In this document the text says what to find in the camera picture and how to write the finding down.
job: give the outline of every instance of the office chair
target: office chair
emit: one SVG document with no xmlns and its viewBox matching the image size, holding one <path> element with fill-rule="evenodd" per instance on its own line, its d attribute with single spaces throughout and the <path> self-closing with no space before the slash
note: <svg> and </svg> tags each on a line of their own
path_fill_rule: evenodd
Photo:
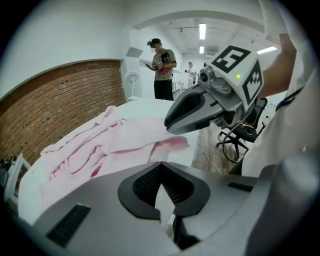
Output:
<svg viewBox="0 0 320 256">
<path fill-rule="evenodd" d="M 237 161 L 239 159 L 239 146 L 243 147 L 244 149 L 246 149 L 246 151 L 248 151 L 249 149 L 241 142 L 239 141 L 239 139 L 243 139 L 247 142 L 255 142 L 255 140 L 257 139 L 257 137 L 260 135 L 260 133 L 262 132 L 262 130 L 266 127 L 264 123 L 262 123 L 262 128 L 259 131 L 259 133 L 257 133 L 257 126 L 258 126 L 258 121 L 259 118 L 262 114 L 262 111 L 265 109 L 266 105 L 268 103 L 268 100 L 266 98 L 258 98 L 256 105 L 254 106 L 254 109 L 252 110 L 251 114 L 247 117 L 246 121 L 244 124 L 240 125 L 239 127 L 237 127 L 234 131 L 233 134 L 235 134 L 235 137 L 229 135 L 229 140 L 226 140 L 224 142 L 224 144 L 228 144 L 228 143 L 232 143 L 234 144 L 235 147 L 235 153 L 236 156 L 234 158 L 235 161 Z M 227 133 L 225 133 L 224 131 L 221 131 L 219 133 L 219 137 L 224 134 L 227 135 Z M 222 142 L 217 143 L 215 146 L 218 148 L 219 145 L 222 144 Z"/>
</svg>

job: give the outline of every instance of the white table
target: white table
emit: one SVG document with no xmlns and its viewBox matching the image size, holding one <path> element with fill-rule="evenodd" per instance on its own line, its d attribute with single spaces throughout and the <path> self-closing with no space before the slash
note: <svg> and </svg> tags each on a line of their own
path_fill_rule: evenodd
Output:
<svg viewBox="0 0 320 256">
<path fill-rule="evenodd" d="M 130 101 L 117 107 L 119 115 L 125 119 L 133 117 L 165 117 L 173 101 L 160 99 L 141 99 Z M 184 134 L 190 147 L 169 153 L 168 162 L 191 166 L 197 147 L 199 131 Z M 43 158 L 40 157 L 27 171 L 20 181 L 18 193 L 18 215 L 33 225 L 42 213 L 39 186 L 47 181 L 48 170 Z M 170 218 L 174 205 L 163 187 L 157 195 L 156 205 L 161 211 L 161 224 Z"/>
</svg>

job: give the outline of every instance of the pink object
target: pink object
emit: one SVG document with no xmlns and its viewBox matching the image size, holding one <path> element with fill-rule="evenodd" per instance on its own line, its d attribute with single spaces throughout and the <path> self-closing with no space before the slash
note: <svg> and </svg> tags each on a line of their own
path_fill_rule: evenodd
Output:
<svg viewBox="0 0 320 256">
<path fill-rule="evenodd" d="M 124 120 L 110 106 L 41 152 L 50 171 L 40 187 L 42 209 L 94 177 L 166 161 L 169 151 L 188 146 L 185 137 L 167 132 L 163 117 Z"/>
</svg>

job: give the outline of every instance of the brown brick wall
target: brown brick wall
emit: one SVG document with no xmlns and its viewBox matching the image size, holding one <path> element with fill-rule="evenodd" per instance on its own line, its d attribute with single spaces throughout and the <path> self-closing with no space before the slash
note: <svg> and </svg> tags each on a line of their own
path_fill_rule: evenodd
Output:
<svg viewBox="0 0 320 256">
<path fill-rule="evenodd" d="M 126 102 L 119 61 L 88 61 L 41 74 L 0 102 L 0 159 L 32 165 L 43 148 Z"/>
</svg>

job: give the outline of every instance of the white fan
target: white fan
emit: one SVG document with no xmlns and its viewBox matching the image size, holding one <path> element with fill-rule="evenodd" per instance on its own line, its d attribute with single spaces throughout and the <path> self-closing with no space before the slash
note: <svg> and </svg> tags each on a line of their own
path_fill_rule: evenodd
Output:
<svg viewBox="0 0 320 256">
<path fill-rule="evenodd" d="M 141 98 L 134 96 L 134 88 L 135 88 L 135 81 L 139 78 L 139 73 L 135 70 L 128 71 L 124 75 L 124 79 L 129 83 L 132 84 L 132 93 L 131 96 L 128 98 L 130 101 L 138 101 Z"/>
</svg>

